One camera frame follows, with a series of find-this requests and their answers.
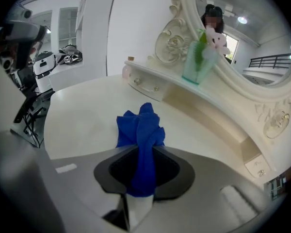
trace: window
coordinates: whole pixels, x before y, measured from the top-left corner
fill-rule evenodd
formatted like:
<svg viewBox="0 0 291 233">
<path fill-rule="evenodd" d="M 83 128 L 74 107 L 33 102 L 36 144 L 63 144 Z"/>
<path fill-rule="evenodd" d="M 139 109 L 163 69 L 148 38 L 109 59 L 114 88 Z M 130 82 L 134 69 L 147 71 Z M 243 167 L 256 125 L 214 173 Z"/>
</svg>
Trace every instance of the window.
<svg viewBox="0 0 291 233">
<path fill-rule="evenodd" d="M 76 45 L 76 23 L 77 23 L 78 8 L 63 8 L 60 9 L 59 17 L 59 48 L 64 48 L 67 45 Z"/>
<path fill-rule="evenodd" d="M 223 33 L 223 35 L 226 37 L 227 47 L 231 51 L 231 53 L 227 55 L 226 58 L 232 60 L 236 52 L 238 40 L 234 39 L 226 33 Z"/>
</svg>

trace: small bottle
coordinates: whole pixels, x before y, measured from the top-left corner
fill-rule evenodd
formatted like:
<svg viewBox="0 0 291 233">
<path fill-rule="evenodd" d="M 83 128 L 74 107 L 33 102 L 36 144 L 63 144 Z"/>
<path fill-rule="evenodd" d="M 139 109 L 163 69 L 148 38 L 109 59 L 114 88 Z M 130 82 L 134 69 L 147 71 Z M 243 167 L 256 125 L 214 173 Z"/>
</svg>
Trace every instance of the small bottle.
<svg viewBox="0 0 291 233">
<path fill-rule="evenodd" d="M 128 57 L 128 60 L 129 61 L 133 61 L 134 57 Z M 123 77 L 123 79 L 128 79 L 129 74 L 130 74 L 130 67 L 128 65 L 125 65 L 123 67 L 123 69 L 122 69 L 122 77 Z"/>
</svg>

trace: white vanity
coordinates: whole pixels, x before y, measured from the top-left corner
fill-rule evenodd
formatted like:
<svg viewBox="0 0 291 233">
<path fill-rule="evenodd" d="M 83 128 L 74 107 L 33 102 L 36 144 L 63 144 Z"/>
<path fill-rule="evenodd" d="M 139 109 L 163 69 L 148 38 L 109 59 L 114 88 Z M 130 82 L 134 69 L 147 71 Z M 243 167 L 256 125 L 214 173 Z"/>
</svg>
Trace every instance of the white vanity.
<svg viewBox="0 0 291 233">
<path fill-rule="evenodd" d="M 151 102 L 166 146 L 220 160 L 257 185 L 274 179 L 291 167 L 291 67 L 281 82 L 258 86 L 222 56 L 200 85 L 191 83 L 181 75 L 201 15 L 196 0 L 171 0 L 170 11 L 174 18 L 148 61 L 125 62 L 127 79 L 87 81 L 52 96 L 45 124 L 50 158 L 114 148 L 116 117 Z"/>
</svg>

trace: white shelf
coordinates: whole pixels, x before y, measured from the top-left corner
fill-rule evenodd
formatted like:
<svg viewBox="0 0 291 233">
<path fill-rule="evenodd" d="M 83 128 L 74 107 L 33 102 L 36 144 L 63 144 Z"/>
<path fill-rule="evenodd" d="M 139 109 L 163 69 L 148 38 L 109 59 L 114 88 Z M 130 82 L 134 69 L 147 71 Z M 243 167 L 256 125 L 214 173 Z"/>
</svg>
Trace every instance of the white shelf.
<svg viewBox="0 0 291 233">
<path fill-rule="evenodd" d="M 235 111 L 232 105 L 225 101 L 223 98 L 220 98 L 217 94 L 209 94 L 207 91 L 202 89 L 200 85 L 185 80 L 184 78 L 182 78 L 181 74 L 176 73 L 173 70 L 168 69 L 167 67 L 161 67 L 157 65 L 154 66 L 153 68 L 149 68 L 146 66 L 145 63 L 138 63 L 135 61 L 126 61 L 125 64 L 138 70 L 157 76 L 159 78 L 162 78 L 164 80 L 167 80 L 175 85 L 178 85 L 196 94 L 197 96 L 203 98 L 204 100 L 208 101 L 209 103 L 217 107 L 220 111 L 225 113 L 234 122 L 236 122 L 254 140 L 254 142 L 258 145 L 261 153 L 267 160 L 271 169 L 276 171 L 276 167 L 270 156 L 268 148 L 261 142 L 259 137 L 257 137 L 257 134 L 255 134 L 256 129 L 254 128 L 254 126 L 251 125 L 250 122 L 245 117 L 243 117 L 241 113 Z"/>
<path fill-rule="evenodd" d="M 194 84 L 192 82 L 185 80 L 184 78 L 181 77 L 180 74 L 175 73 L 173 70 L 170 70 L 166 67 L 160 67 L 160 66 L 155 67 L 155 69 L 151 69 L 151 68 L 146 67 L 146 64 L 138 63 L 135 61 L 125 61 L 125 64 L 128 66 L 132 66 L 138 70 L 152 74 L 154 76 L 160 77 L 160 78 L 167 80 L 171 83 L 174 83 L 174 84 L 202 97 L 203 99 L 207 100 L 211 104 L 218 107 L 223 112 L 225 112 L 225 110 L 226 110 L 226 108 L 223 108 L 220 104 L 218 104 L 218 102 L 216 100 L 214 100 L 212 97 L 207 95 L 204 91 L 202 91 L 197 84 Z"/>
</svg>

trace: blue cloth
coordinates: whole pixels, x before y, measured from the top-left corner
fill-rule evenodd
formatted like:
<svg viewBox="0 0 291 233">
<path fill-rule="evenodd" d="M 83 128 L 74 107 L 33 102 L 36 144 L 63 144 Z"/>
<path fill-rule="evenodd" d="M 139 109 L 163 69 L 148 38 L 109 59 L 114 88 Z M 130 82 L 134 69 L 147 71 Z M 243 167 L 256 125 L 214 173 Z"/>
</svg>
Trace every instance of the blue cloth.
<svg viewBox="0 0 291 233">
<path fill-rule="evenodd" d="M 138 165 L 127 187 L 127 193 L 134 197 L 148 197 L 156 188 L 153 146 L 164 145 L 165 131 L 159 126 L 160 118 L 154 113 L 152 104 L 141 106 L 139 114 L 126 111 L 116 119 L 118 126 L 117 148 L 137 144 L 139 147 Z"/>
</svg>

